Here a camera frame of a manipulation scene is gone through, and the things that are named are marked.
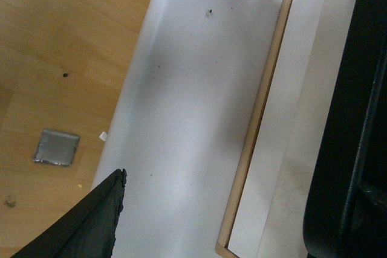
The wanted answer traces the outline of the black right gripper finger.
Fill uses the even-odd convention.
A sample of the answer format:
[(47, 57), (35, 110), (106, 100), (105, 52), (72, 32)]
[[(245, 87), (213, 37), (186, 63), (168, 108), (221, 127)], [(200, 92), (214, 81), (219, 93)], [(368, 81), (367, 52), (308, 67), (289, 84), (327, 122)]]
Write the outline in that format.
[(117, 169), (13, 257), (111, 257), (126, 171)]

